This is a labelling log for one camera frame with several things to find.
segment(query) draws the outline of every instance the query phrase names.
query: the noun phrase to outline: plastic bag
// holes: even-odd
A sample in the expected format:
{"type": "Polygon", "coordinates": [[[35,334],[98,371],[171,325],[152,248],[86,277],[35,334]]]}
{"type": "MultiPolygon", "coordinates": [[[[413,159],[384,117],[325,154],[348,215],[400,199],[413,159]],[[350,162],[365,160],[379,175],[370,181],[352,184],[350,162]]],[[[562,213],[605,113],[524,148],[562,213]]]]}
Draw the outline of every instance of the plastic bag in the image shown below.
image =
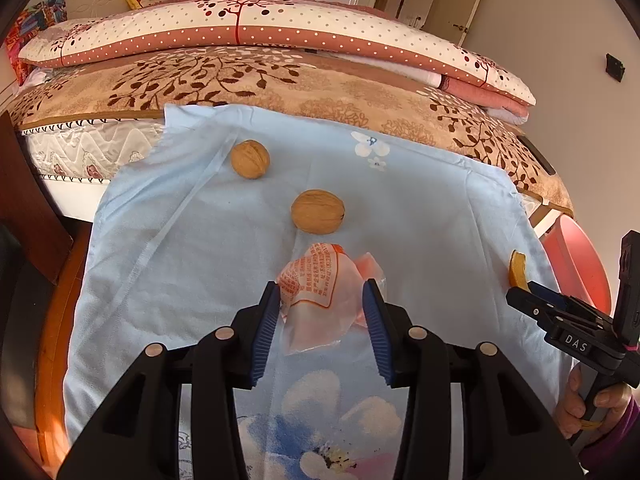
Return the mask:
{"type": "Polygon", "coordinates": [[[386,280],[370,253],[351,260],[340,245],[313,244],[278,275],[280,312],[286,320],[286,354],[340,341],[356,322],[366,327],[362,285],[374,278],[385,296],[386,280]]]}

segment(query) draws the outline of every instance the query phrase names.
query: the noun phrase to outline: light blue cloth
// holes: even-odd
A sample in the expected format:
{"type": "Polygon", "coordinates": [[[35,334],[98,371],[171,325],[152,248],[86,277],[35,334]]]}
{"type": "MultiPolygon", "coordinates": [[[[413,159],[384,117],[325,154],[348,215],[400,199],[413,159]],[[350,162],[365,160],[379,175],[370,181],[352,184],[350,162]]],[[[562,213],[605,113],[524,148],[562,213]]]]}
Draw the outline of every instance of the light blue cloth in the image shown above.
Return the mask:
{"type": "MultiPolygon", "coordinates": [[[[165,117],[158,145],[121,168],[95,215],[64,382],[71,440],[147,344],[186,346],[228,324],[314,241],[353,257],[370,251],[386,273],[387,300],[414,323],[457,345],[495,342],[546,407],[555,405],[571,359],[507,306],[511,251],[527,255],[530,280],[556,281],[502,170],[260,108],[167,105],[165,117]],[[237,176],[228,160],[245,139],[271,155],[258,180],[237,176]],[[344,201],[334,234],[293,226],[291,203],[311,188],[344,201]]],[[[367,332],[353,327],[340,344],[292,356],[282,353],[281,332],[280,323],[258,387],[236,392],[251,478],[390,479],[406,391],[379,377],[367,332]]],[[[188,392],[184,400],[188,478],[188,392]]],[[[459,408],[453,419],[451,477],[459,478],[459,408]]]]}

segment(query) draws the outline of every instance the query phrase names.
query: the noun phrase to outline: finger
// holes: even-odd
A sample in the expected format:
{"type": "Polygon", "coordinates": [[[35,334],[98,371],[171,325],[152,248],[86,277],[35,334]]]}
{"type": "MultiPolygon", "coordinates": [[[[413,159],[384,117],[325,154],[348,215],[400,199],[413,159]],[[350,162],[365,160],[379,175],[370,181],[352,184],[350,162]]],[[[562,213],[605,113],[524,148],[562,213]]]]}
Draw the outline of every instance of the finger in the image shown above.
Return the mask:
{"type": "Polygon", "coordinates": [[[571,370],[568,379],[569,389],[572,392],[577,392],[582,386],[582,371],[580,370],[580,365],[575,365],[574,369],[571,370]]]}
{"type": "Polygon", "coordinates": [[[631,386],[620,383],[602,390],[593,399],[593,403],[598,408],[626,408],[631,395],[631,386]]]}
{"type": "Polygon", "coordinates": [[[580,419],[567,412],[562,404],[558,404],[558,406],[556,406],[554,419],[564,438],[570,438],[580,431],[580,419]]]}
{"type": "Polygon", "coordinates": [[[577,418],[583,418],[587,411],[582,397],[571,390],[565,391],[561,405],[567,413],[577,418]]]}
{"type": "Polygon", "coordinates": [[[602,390],[596,396],[594,400],[596,406],[609,408],[602,425],[597,430],[600,436],[609,433],[620,422],[620,419],[626,412],[626,407],[631,401],[631,395],[631,387],[628,386],[628,384],[616,384],[615,386],[602,390]]]}

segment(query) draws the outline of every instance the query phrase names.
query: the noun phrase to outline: purple sleeve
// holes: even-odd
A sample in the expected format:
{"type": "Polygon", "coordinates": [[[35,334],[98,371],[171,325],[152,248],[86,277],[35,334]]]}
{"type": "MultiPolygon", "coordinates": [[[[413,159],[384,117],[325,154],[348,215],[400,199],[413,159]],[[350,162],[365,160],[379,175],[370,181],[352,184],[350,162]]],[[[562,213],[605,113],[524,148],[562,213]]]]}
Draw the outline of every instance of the purple sleeve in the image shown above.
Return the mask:
{"type": "Polygon", "coordinates": [[[596,471],[612,455],[618,444],[624,440],[638,419],[638,415],[640,415],[640,408],[638,408],[636,400],[632,398],[617,426],[595,444],[582,450],[578,457],[582,467],[590,472],[596,471]]]}

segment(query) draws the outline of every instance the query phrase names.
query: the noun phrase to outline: electrical outlet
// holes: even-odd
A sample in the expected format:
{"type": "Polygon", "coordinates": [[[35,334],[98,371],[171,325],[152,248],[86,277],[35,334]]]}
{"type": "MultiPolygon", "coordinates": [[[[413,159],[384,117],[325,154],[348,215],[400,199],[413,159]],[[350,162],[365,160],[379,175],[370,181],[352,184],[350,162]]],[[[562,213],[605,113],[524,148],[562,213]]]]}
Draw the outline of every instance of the electrical outlet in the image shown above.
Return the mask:
{"type": "Polygon", "coordinates": [[[611,54],[607,54],[607,74],[618,82],[621,82],[622,76],[625,75],[625,66],[611,54]]]}

